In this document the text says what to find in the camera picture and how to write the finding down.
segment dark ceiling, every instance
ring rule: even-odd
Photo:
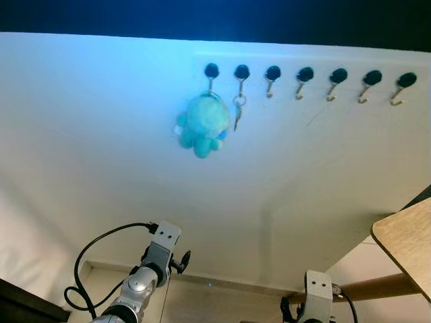
[[[1,0],[0,31],[431,52],[430,0]]]

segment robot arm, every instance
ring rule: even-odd
[[[335,318],[331,316],[333,295],[340,297],[342,292],[338,285],[332,283],[329,275],[317,271],[307,271],[305,273],[305,294],[305,302],[301,303],[296,310],[298,315],[296,319],[293,319],[290,313],[288,297],[281,299],[283,323],[335,323]]]
[[[120,295],[92,323],[141,323],[152,293],[169,280],[170,267],[182,273],[189,263],[190,252],[180,264],[172,259],[180,234],[179,227],[160,222],[137,271],[124,280]]]

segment wall hook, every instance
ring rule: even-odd
[[[242,84],[250,76],[250,71],[248,69],[248,66],[239,65],[236,68],[234,75],[235,75],[235,78],[240,83],[240,89],[239,89],[238,95],[234,98],[234,104],[236,108],[234,131],[236,131],[236,127],[238,126],[238,121],[241,119],[241,116],[242,116],[242,107],[245,105],[247,101],[246,96],[242,92]]]
[[[336,96],[332,95],[332,92],[335,87],[342,81],[345,81],[345,79],[347,79],[347,71],[345,69],[336,69],[334,72],[332,72],[331,76],[329,76],[332,86],[331,89],[329,89],[328,96],[326,98],[328,102],[334,101],[337,98]]]
[[[382,73],[380,71],[374,70],[374,71],[368,72],[362,80],[364,82],[364,89],[359,94],[358,102],[363,104],[369,101],[368,98],[363,98],[363,96],[365,95],[365,93],[368,91],[370,87],[376,85],[381,80],[382,80]]]
[[[314,71],[311,67],[304,67],[298,74],[296,74],[296,79],[299,81],[299,88],[296,90],[295,98],[301,100],[304,96],[301,94],[302,87],[308,81],[314,77]]]
[[[214,63],[210,63],[205,68],[205,75],[208,77],[208,92],[213,91],[213,80],[220,74],[218,66]]]
[[[272,98],[272,92],[271,88],[275,81],[277,81],[281,76],[281,70],[278,66],[271,66],[267,69],[267,72],[265,73],[265,78],[268,81],[268,87],[267,87],[267,98]]]
[[[405,88],[412,86],[416,82],[416,74],[415,73],[406,73],[400,76],[400,78],[397,80],[397,91],[391,96],[391,105],[392,106],[399,106],[400,104],[404,103],[404,100],[400,100],[398,102],[394,102],[395,98],[398,96],[398,94],[401,93]]]

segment wooden rod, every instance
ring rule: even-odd
[[[403,273],[344,285],[341,286],[341,289],[352,301],[420,293],[420,290]],[[305,294],[292,295],[288,297],[288,300],[291,304],[301,303],[305,301]],[[346,299],[334,296],[333,301],[346,301]]]

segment key ring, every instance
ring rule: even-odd
[[[245,95],[244,94],[242,94],[242,93],[239,93],[234,99],[233,99],[233,102],[234,102],[234,104],[236,105],[236,106],[239,106],[239,107],[241,107],[241,106],[244,106],[245,104],[246,104],[246,102],[247,102],[247,98],[245,97]]]

